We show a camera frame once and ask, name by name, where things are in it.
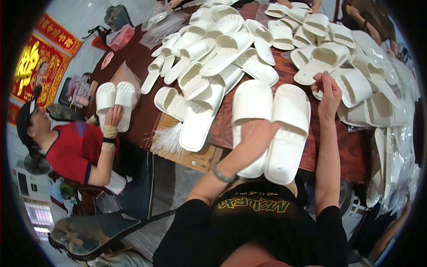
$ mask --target pile of slippers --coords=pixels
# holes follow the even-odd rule
[[[179,142],[192,152],[202,149],[224,96],[245,73],[267,86],[279,80],[271,46],[286,43],[259,22],[244,20],[233,3],[207,1],[191,15],[188,26],[165,37],[152,53],[155,59],[141,87],[141,93],[148,94],[159,77],[167,85],[178,81],[183,95],[163,87],[154,103],[183,122]]]
[[[298,69],[294,76],[297,83],[312,85],[313,76],[325,71],[335,79],[342,90],[337,112],[342,122],[361,127],[408,123],[412,105],[400,97],[395,69],[368,34],[330,23],[324,14],[311,14],[303,3],[292,3],[291,9],[272,3],[265,14],[279,18],[268,22],[271,32],[280,27],[283,34],[295,33],[292,44],[297,48],[290,58]],[[322,99],[322,92],[313,95]]]

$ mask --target red banner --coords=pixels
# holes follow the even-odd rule
[[[71,58],[76,55],[82,46],[82,41],[74,37],[46,13],[43,13],[35,29],[54,44],[61,47]]]
[[[41,85],[37,104],[46,108],[53,103],[70,58],[55,50],[34,33],[22,51],[12,85],[12,97],[22,103],[30,101],[34,87]]]
[[[16,117],[18,116],[18,111],[20,109],[21,109],[20,107],[10,102],[9,102],[9,106],[7,107],[7,122],[15,127],[16,127]]]

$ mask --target pink bag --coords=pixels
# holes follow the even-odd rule
[[[129,24],[122,27],[120,31],[107,35],[107,45],[115,52],[122,49],[135,34],[135,30]]]

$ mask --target hand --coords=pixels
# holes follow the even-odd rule
[[[279,123],[268,120],[251,120],[242,125],[242,140],[236,148],[246,166],[264,154],[279,128]]]
[[[387,54],[392,58],[396,58],[396,52],[391,48],[387,48]]]
[[[177,5],[179,5],[182,2],[182,0],[172,0],[166,5],[166,9],[173,9]]]
[[[369,22],[366,24],[366,27],[369,30],[369,33],[371,34],[372,39],[377,43],[378,45],[381,45],[381,37],[377,29],[372,26]]]
[[[105,116],[105,125],[117,126],[123,116],[123,107],[115,105],[114,108],[110,108]]]
[[[318,107],[320,123],[335,122],[335,113],[342,97],[341,89],[327,71],[319,72],[313,79],[316,82],[312,86],[312,90],[323,93]]]
[[[292,9],[292,5],[291,5],[291,2],[289,2],[289,0],[278,0],[277,2],[281,5],[284,5],[290,9]]]

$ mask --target wristband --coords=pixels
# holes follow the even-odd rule
[[[223,181],[223,182],[226,182],[226,183],[230,183],[230,182],[232,182],[232,181],[234,181],[234,180],[236,179],[236,175],[235,175],[235,174],[234,174],[234,176],[233,176],[233,177],[231,177],[231,178],[226,178],[222,173],[220,173],[220,172],[218,171],[218,162],[217,162],[217,163],[215,163],[215,164],[213,165],[212,172],[214,173],[213,175],[214,175],[218,180]]]

